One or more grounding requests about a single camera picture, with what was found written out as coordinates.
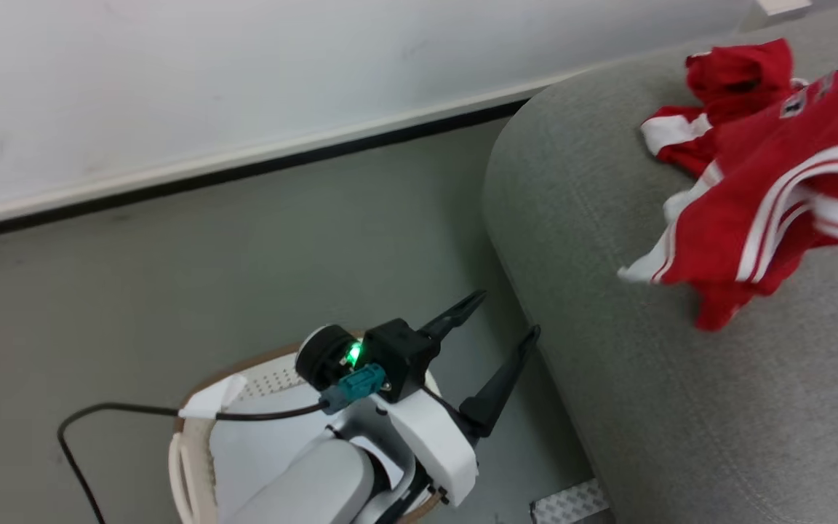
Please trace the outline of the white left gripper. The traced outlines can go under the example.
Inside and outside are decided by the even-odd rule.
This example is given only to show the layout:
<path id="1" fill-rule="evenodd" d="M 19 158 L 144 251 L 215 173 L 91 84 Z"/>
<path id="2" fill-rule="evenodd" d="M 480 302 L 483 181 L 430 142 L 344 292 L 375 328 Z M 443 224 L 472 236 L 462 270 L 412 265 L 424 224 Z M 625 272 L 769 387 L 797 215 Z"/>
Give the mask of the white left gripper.
<path id="1" fill-rule="evenodd" d="M 444 341 L 452 329 L 468 321 L 486 296 L 485 290 L 472 292 L 430 319 L 419 334 L 435 343 Z M 491 437 L 540 335 L 540 325 L 533 325 L 495 375 L 461 403 L 460 418 L 466 435 L 443 402 L 428 392 L 413 392 L 398 402 L 381 401 L 381 408 L 386 409 L 399 437 L 425 468 L 432 484 L 445 490 L 451 505 L 459 507 L 478 480 L 478 458 L 468 438 Z"/>

